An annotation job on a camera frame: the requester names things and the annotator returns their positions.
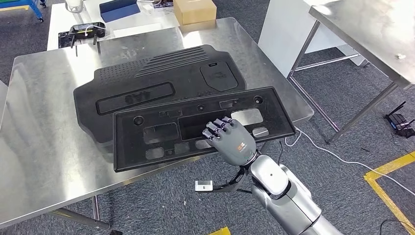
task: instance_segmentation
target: gray carpet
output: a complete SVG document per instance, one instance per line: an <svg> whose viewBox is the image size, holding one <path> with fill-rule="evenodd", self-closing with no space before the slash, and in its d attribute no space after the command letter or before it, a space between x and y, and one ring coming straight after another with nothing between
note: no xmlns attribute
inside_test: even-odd
<svg viewBox="0 0 415 235"><path fill-rule="evenodd" d="M235 17L252 38L256 41L259 39L267 0L215 0L215 3L219 18ZM47 33L47 20L42 25L27 26L26 24L37 22L33 20L34 16L25 12L8 12L6 15L0 13L0 18L1 22L4 22L4 19L15 21L13 24L26 29L28 34L42 30ZM6 35L4 32L8 30L11 28L2 23L1 35ZM0 39L0 47L6 52L6 56L0 58L2 80L9 77L14 56L46 49L47 34L38 35L38 38L7 36ZM7 47L6 44L10 44L10 41L15 41L21 46ZM309 64L339 55L341 54L337 49L329 49L306 55L303 63ZM295 77L340 125L345 124L389 83L388 78L375 67L361 68L350 61L300 71ZM382 115L404 100L408 105L403 112L409 117L414 117L413 93L413 90L403 92L397 89L349 133L331 145L326 145L324 140L333 135L334 131L319 114L316 113L308 123L299 128L310 135L318 145L328 148L345 160L360 161L374 168L379 167L403 156L406 151L415 150L414 139L392 139L391 128L382 119ZM275 159L279 151L279 145L274 142L268 154ZM315 149L305 137L294 147L283 146L281 162L309 187L313 199L322 208L325 217L345 235L379 234L380 223L384 219L394 219L391 211L364 181L363 175L368 172L367 169L338 161L333 156ZM409 189L415 190L414 169L415 164L412 164L390 175ZM110 222L114 229L124 232L125 235L207 235L225 226L229 227L233 235L285 234L249 194L193 192L194 180L212 179L216 183L224 183L236 171L235 167L227 165L220 156L213 154L197 162L162 172L99 195L101 219ZM408 219L415 223L413 197L388 179L381 178L378 183ZM244 187L249 188L249 180L245 181ZM91 203L88 199L68 208L92 216ZM0 235L107 233L48 215L41 215L0 230ZM408 233L400 224L388 223L384 226L382 234Z"/></svg>

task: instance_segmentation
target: cardboard box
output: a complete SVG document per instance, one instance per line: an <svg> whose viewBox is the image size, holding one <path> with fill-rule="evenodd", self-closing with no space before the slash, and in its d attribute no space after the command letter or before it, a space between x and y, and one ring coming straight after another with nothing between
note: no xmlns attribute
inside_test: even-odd
<svg viewBox="0 0 415 235"><path fill-rule="evenodd" d="M173 9L180 25L216 19L216 5L212 0L173 0Z"/></svg>

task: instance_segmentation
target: blue folder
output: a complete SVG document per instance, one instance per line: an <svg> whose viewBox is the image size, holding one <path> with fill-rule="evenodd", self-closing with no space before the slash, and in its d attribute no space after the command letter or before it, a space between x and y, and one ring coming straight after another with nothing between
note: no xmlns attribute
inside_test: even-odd
<svg viewBox="0 0 415 235"><path fill-rule="evenodd" d="M114 0L99 5L101 17L105 22L114 21L139 13L137 0Z"/></svg>

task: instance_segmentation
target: ribbed vent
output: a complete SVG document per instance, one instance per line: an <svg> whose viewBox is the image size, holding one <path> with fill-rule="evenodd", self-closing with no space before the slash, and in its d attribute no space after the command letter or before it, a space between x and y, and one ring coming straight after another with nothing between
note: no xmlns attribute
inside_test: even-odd
<svg viewBox="0 0 415 235"><path fill-rule="evenodd" d="M155 56L142 67L136 77L149 75L155 72L166 71L189 64L206 61L209 57L201 47L193 47L175 51L169 54Z"/></svg>
<svg viewBox="0 0 415 235"><path fill-rule="evenodd" d="M95 71L94 77L99 77L101 85L120 82L121 78L134 77L149 61L147 58L101 68Z"/></svg>

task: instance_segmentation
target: white cable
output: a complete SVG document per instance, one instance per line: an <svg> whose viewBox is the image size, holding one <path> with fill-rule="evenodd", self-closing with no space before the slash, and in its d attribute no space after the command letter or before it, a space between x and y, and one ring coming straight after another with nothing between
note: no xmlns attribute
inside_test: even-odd
<svg viewBox="0 0 415 235"><path fill-rule="evenodd" d="M153 4L153 7L159 5L162 1L163 0L160 0L157 4Z"/></svg>
<svg viewBox="0 0 415 235"><path fill-rule="evenodd" d="M296 141L294 141L294 143L292 143L291 145L289 145L289 144L287 143L287 137L285 137L285 138L284 138L285 145L286 145L286 146L288 146L288 147L292 147L292 146L294 146L294 144L296 144L296 143L297 143L297 141L300 139L300 137L301 137L301 133L302 133L302 132L300 132L300 135L297 137Z"/></svg>
<svg viewBox="0 0 415 235"><path fill-rule="evenodd" d="M89 28L92 28L92 27L95 27L95 28L100 28L100 29L104 29L105 31L107 31L107 29L106 29L106 28L99 27L99 26L96 26L96 25L91 24L91 25L89 25L89 26L85 29L85 37L87 36L87 31L88 31L88 29L89 29Z"/></svg>
<svg viewBox="0 0 415 235"><path fill-rule="evenodd" d="M316 148L318 148L318 149L320 149L320 150L323 150L323 151L325 151L325 152L327 152L327 153L329 153L329 154L331 154L331 155L333 155L334 157L336 157L336 158L338 158L340 161L342 161L342 162L344 162L344 163L347 163L347 164L358 164L358 165L361 165L361 166L364 166L364 167L366 167L367 169L369 169L369 170L371 170L371 171L373 171L373 172L375 172L375 173L377 173L377 174L379 174L379 175L382 175L382 176L385 176L386 178L389 178L390 180L392 180L392 181L394 181L397 185L399 185L399 186L401 186L404 190L406 190L406 191L408 191L409 193L411 193L413 196L415 196L415 193L414 192L412 192L411 190L409 190L409 189L407 189L405 186L403 186L402 184L400 184L398 181L396 181L394 178L392 178L392 177L390 177L390 176L387 176L387 175L385 175L385 174L382 174L382 173L380 173L380 172L378 172L378 171L376 171L376 170L374 170L374 169L372 169L372 168L370 168L370 167L368 167L367 165L365 165L365 164L363 164L363 163L360 163L360 162L348 162L348 161L345 161L345 160L343 160L342 158L340 158L339 156L337 156L336 154L334 154L333 152L331 152L330 150L327 150L327 149L325 149L325 148L321 148L321 147L318 147L314 142L313 142L313 140L306 134L306 133L304 133L302 130L300 130L299 128L297 128L296 127L296 129L300 132L300 135L297 137L297 139L296 139L296 141L292 144L292 145L288 145L287 144L287 138L285 138L285 144L288 146L288 147L291 147L291 146L293 146L294 144L296 144L297 143L297 141L298 141L298 139L300 138L300 136L301 136L301 134L304 134L309 140L310 140L310 142L314 145L314 147L316 147Z"/></svg>

